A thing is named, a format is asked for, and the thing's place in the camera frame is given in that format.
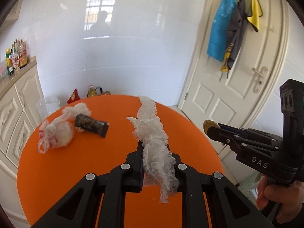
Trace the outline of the person's right hand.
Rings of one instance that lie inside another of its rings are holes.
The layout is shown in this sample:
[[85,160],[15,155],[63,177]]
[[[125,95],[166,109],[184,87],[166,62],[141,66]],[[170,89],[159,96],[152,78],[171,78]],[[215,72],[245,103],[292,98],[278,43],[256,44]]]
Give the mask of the person's right hand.
[[303,214],[303,183],[295,181],[290,187],[269,185],[268,177],[262,175],[258,183],[257,207],[264,209],[269,201],[281,204],[277,215],[278,224],[287,224]]

